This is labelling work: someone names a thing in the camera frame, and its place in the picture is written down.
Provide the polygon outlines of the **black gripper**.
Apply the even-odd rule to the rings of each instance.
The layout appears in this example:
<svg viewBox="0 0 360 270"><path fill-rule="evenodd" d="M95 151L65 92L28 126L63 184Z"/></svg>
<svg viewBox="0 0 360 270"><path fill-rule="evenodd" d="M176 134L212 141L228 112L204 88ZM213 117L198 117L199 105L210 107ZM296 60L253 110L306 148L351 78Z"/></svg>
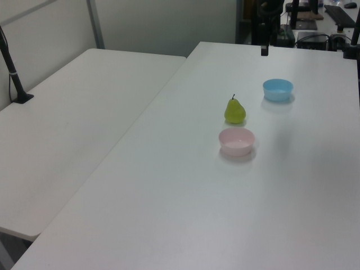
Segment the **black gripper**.
<svg viewBox="0 0 360 270"><path fill-rule="evenodd" d="M254 17L254 45L274 45L273 19ZM268 46L261 46L261 56L268 56Z"/></svg>

